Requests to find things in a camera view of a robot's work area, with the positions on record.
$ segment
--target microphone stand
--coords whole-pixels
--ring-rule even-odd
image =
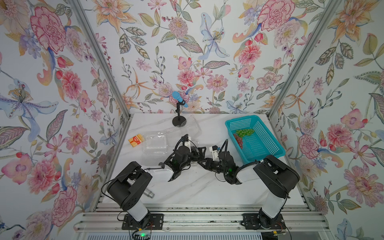
[[[172,124],[175,127],[182,127],[187,123],[185,117],[180,116],[180,105],[185,105],[185,101],[183,100],[183,102],[177,102],[176,104],[177,116],[172,119]]]

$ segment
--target blue plastic basket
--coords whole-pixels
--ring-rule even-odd
[[[258,116],[250,115],[234,118],[227,120],[225,125],[228,129],[228,135],[236,146],[244,164],[255,160],[262,160],[267,155],[281,157],[285,154],[284,148]],[[233,134],[236,133],[236,130],[246,128],[252,128],[255,130],[255,133],[251,136],[243,137],[243,149],[241,149]]]

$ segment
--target wall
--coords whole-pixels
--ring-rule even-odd
[[[71,239],[125,118],[66,1],[0,0],[0,239]]]
[[[131,113],[266,113],[325,0],[82,1]]]
[[[382,239],[384,3],[339,8],[272,123],[335,236]]]

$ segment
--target mounting plate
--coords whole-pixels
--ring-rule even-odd
[[[258,219],[258,213],[253,213],[253,214],[242,214],[243,215],[243,223],[245,226],[246,230],[258,230],[258,229],[263,229],[260,226],[260,221]],[[283,216],[279,214],[277,217],[277,220],[274,222],[274,224],[271,225],[272,230],[280,230],[281,228],[285,229],[285,221],[283,220]]]
[[[148,226],[150,226],[152,223],[152,226],[150,227],[150,228],[152,228],[152,230],[162,230],[163,229],[163,218],[164,218],[164,214],[151,214],[149,216]],[[136,221],[132,218],[131,215],[126,214],[124,216],[124,220],[123,220],[122,226],[121,226],[122,230],[137,230],[140,227],[141,226],[139,226],[136,223]]]

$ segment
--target blue microphone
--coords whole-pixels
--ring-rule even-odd
[[[174,91],[173,93],[172,93],[172,97],[174,98],[174,99],[176,99],[177,101],[179,101],[179,103],[182,103],[183,101],[184,101],[184,99],[180,96],[180,93],[179,92],[176,92],[176,91]]]

